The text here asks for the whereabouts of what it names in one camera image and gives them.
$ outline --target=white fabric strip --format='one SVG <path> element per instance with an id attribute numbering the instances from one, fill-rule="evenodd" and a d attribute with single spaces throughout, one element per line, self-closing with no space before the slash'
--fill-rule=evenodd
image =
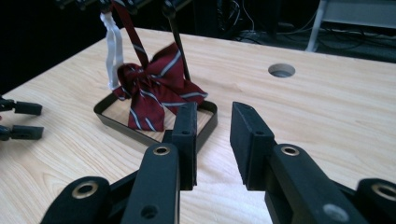
<path id="1" fill-rule="evenodd" d="M 107 59 L 106 69 L 108 75 L 108 87 L 113 91 L 119 84 L 117 69 L 123 64 L 122 38 L 117 24 L 114 22 L 111 12 L 101 13 L 100 19 L 107 28 Z"/>

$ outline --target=screw hole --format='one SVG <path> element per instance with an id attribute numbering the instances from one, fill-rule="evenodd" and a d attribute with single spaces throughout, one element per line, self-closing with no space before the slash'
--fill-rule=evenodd
<path id="1" fill-rule="evenodd" d="M 379 196 L 388 199 L 390 201 L 396 202 L 396 189 L 385 185 L 385 184 L 374 184 L 372 185 L 373 191 L 378 194 Z"/>
<path id="2" fill-rule="evenodd" d="M 276 63 L 268 68 L 268 72 L 274 77 L 291 77 L 296 70 L 293 66 L 286 63 Z"/>
<path id="3" fill-rule="evenodd" d="M 147 205 L 142 209 L 140 216 L 142 216 L 145 219 L 152 219 L 152 218 L 156 217 L 157 214 L 158 214 L 158 209 L 156 206 Z"/>
<path id="4" fill-rule="evenodd" d="M 300 154 L 300 151 L 295 147 L 282 147 L 280 150 L 288 156 L 298 156 Z"/>
<path id="5" fill-rule="evenodd" d="M 171 151 L 168 147 L 157 147 L 153 150 L 154 154 L 157 156 L 164 156 Z"/>
<path id="6" fill-rule="evenodd" d="M 76 199 L 84 199 L 92 196 L 98 190 L 98 184 L 94 181 L 80 183 L 73 189 L 72 196 Z"/>
<path id="7" fill-rule="evenodd" d="M 347 214 L 347 212 L 332 203 L 327 203 L 323 206 L 323 211 L 324 213 L 330 217 L 332 220 L 334 221 L 338 221 L 338 222 L 348 222 L 349 221 L 349 215 Z"/>

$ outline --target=necktie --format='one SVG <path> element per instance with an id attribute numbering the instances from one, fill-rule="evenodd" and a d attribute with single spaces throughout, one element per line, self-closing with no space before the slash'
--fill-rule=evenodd
<path id="1" fill-rule="evenodd" d="M 120 85 L 112 89 L 120 100 L 131 99 L 128 127 L 145 131 L 163 131 L 164 110 L 176 114 L 187 102 L 204 101 L 207 93 L 184 78 L 181 53 L 175 43 L 160 50 L 149 62 L 131 17 L 121 0 L 112 4 L 120 15 L 141 63 L 124 63 L 118 67 Z"/>

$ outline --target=white stripe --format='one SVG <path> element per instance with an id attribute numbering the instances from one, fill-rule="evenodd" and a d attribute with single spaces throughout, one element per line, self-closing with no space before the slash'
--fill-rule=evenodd
<path id="1" fill-rule="evenodd" d="M 190 92 L 190 93 L 187 93 L 187 94 L 183 94 L 183 95 L 179 95 L 181 98 L 189 98 L 189 97 L 192 97 L 192 96 L 203 96 L 203 97 L 206 97 L 207 96 L 207 93 L 200 93 L 200 92 Z"/>
<path id="2" fill-rule="evenodd" d="M 137 49 L 137 50 L 141 51 L 142 53 L 146 54 L 146 51 L 142 47 L 137 46 L 137 45 L 133 45 L 133 46 L 134 46 L 134 49 Z"/>
<path id="3" fill-rule="evenodd" d="M 152 124 L 151 124 L 151 122 L 149 121 L 149 119 L 148 119 L 148 118 L 145 118 L 145 120 L 146 120 L 146 122 L 148 123 L 148 126 L 150 127 L 150 129 L 151 129 L 152 131 L 154 131 L 154 132 L 157 132 L 157 131 L 155 131 L 155 128 L 154 128 L 154 126 L 152 126 Z"/>
<path id="4" fill-rule="evenodd" d="M 178 50 L 177 54 L 175 55 L 175 58 L 165 66 L 165 68 L 161 71 L 160 75 L 157 77 L 163 77 L 168 72 L 168 70 L 171 69 L 173 65 L 175 65 L 178 58 L 180 58 L 180 55 L 181 55 L 180 50 Z"/>
<path id="5" fill-rule="evenodd" d="M 147 95 L 147 96 L 153 98 L 161 107 L 163 107 L 163 106 L 161 105 L 160 101 L 158 101 L 157 97 L 156 97 L 154 94 L 152 94 L 151 92 L 140 90 L 140 94 L 145 94 L 145 95 Z"/>
<path id="6" fill-rule="evenodd" d="M 131 114 L 134 116 L 134 122 L 136 123 L 137 128 L 142 130 L 142 127 L 140 126 L 139 120 L 137 119 L 136 113 L 132 109 L 130 109 L 130 111 L 131 111 Z"/>
<path id="7" fill-rule="evenodd" d="M 180 106 L 186 103 L 163 103 L 164 106 Z"/>
<path id="8" fill-rule="evenodd" d="M 129 92 L 127 90 L 125 90 L 123 87 L 122 87 L 122 90 L 129 96 L 129 98 L 132 98 L 131 94 L 129 94 Z"/>

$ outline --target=light wood tabletop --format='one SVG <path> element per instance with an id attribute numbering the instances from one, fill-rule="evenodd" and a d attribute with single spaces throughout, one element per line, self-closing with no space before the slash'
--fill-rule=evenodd
<path id="1" fill-rule="evenodd" d="M 137 32 L 149 56 L 173 41 L 170 33 Z M 137 63 L 122 35 L 125 62 Z M 219 108 L 219 124 L 198 154 L 198 186 L 181 192 L 181 223 L 271 223 L 264 192 L 247 191 L 237 169 L 230 146 L 233 101 L 255 107 L 278 143 L 305 149 L 334 181 L 353 189 L 369 177 L 396 182 L 396 64 L 192 35 L 181 39 L 192 81 Z M 106 51 L 101 40 L 4 95 L 41 104 L 43 111 L 2 112 L 1 125 L 45 130 L 37 141 L 0 142 L 0 223 L 37 223 L 72 181 L 96 175 L 114 183 L 139 168 L 147 146 L 107 127 L 93 112 L 110 94 Z M 293 66 L 295 74 L 270 75 L 276 63 Z"/>

